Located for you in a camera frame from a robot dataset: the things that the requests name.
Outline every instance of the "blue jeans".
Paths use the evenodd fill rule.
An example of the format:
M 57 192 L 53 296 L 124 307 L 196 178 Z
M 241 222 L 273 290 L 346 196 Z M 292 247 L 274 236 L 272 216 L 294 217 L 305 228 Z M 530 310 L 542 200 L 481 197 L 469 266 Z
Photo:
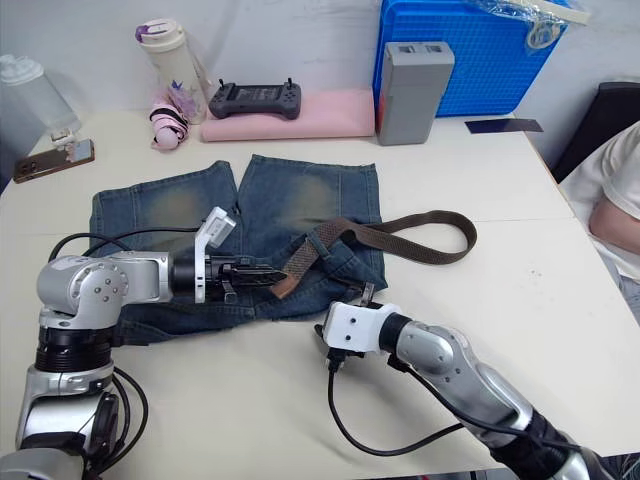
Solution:
M 627 301 L 627 304 L 631 309 L 631 313 L 636 317 L 636 322 L 640 325 L 640 283 L 635 282 L 629 277 L 620 275 L 618 269 L 611 260 L 602 255 L 600 255 L 600 257 L 607 267 L 607 270 L 609 270 L 613 281 L 618 285 L 622 296 Z
M 93 198 L 90 227 L 92 232 L 117 235 L 152 226 L 198 226 L 215 206 L 225 209 L 237 226 L 220 248 L 208 253 L 275 268 L 282 268 L 305 234 L 326 220 L 381 222 L 375 165 L 321 165 L 254 155 L 239 190 L 229 164 L 218 161 L 199 172 L 100 192 Z M 145 233 L 126 243 L 134 250 L 193 256 L 193 234 Z M 95 256 L 117 250 L 105 246 Z M 321 260 L 283 300 L 267 289 L 254 289 L 239 292 L 233 305 L 196 305 L 192 299 L 127 305 L 118 334 L 124 343 L 139 344 L 256 319 L 303 319 L 326 310 L 334 300 L 356 297 L 358 289 L 339 279 L 385 288 L 382 252 L 338 240 L 321 252 Z

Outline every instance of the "water bottle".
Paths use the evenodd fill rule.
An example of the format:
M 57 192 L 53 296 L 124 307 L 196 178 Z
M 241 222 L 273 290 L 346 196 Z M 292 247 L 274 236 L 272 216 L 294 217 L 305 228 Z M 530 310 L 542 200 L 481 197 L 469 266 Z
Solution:
M 189 123 L 207 112 L 206 73 L 189 51 L 184 29 L 175 20 L 150 20 L 136 28 L 136 40 L 160 74 L 171 100 Z
M 0 57 L 0 81 L 42 121 L 54 144 L 73 141 L 80 120 L 51 84 L 42 65 L 27 57 L 3 55 Z

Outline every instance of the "pink foam pad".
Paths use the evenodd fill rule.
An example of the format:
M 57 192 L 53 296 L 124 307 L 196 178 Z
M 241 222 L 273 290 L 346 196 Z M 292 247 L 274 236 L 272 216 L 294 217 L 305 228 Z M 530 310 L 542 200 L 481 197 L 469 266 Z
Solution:
M 371 89 L 302 93 L 300 116 L 287 120 L 268 113 L 234 114 L 220 120 L 209 113 L 200 126 L 205 142 L 276 138 L 368 137 L 374 134 Z

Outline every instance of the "black chair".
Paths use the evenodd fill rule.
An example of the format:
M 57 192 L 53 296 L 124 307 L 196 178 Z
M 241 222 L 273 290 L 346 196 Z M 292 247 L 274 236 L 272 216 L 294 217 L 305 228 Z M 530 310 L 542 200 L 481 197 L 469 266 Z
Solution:
M 639 120 L 640 83 L 601 83 L 582 123 L 552 170 L 553 178 L 560 183 L 600 145 Z

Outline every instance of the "gray battery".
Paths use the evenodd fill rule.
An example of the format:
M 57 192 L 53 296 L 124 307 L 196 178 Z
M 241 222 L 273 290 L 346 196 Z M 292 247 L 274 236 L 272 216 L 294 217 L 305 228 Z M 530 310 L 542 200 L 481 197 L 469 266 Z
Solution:
M 376 130 L 380 145 L 424 143 L 453 70 L 445 42 L 389 42 Z

